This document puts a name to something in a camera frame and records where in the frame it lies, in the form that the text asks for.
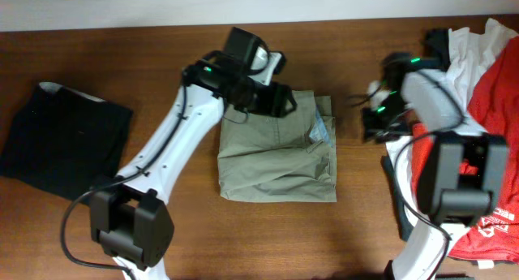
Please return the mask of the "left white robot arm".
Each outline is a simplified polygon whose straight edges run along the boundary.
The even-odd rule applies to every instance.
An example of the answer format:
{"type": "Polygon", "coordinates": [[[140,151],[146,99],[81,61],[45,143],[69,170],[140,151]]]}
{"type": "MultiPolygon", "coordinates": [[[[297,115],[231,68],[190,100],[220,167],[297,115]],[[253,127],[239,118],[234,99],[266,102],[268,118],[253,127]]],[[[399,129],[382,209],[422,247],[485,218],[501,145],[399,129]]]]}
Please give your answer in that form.
{"type": "Polygon", "coordinates": [[[181,170],[219,123],[225,106],[280,118],[295,110],[289,86],[246,78],[229,84],[187,81],[151,139],[88,200],[92,240],[126,279],[165,279],[163,257],[174,235],[167,203],[181,170]]]}

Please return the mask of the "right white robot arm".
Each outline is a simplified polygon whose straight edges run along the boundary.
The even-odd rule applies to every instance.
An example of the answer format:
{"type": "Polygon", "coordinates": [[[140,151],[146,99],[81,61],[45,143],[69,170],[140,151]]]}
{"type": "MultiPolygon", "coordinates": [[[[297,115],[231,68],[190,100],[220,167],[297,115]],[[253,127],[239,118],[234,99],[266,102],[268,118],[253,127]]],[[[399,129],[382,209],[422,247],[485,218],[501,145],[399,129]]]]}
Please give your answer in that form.
{"type": "Polygon", "coordinates": [[[408,139],[394,158],[394,169],[407,149],[432,140],[418,186],[393,179],[417,222],[383,277],[433,279],[455,244],[496,208],[509,146],[467,113],[438,69],[386,69],[381,84],[387,93],[362,111],[366,139],[408,139]]]}

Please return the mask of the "khaki green shorts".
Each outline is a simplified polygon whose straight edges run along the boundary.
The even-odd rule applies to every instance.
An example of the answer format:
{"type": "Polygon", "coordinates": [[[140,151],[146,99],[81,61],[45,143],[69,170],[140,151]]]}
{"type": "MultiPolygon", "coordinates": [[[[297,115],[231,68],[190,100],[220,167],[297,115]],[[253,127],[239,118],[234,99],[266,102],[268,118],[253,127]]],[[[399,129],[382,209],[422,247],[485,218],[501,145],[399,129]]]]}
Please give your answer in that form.
{"type": "Polygon", "coordinates": [[[294,94],[298,108],[284,118],[229,108],[217,155],[220,194],[250,203],[337,200],[337,151],[332,99],[294,94]]]}

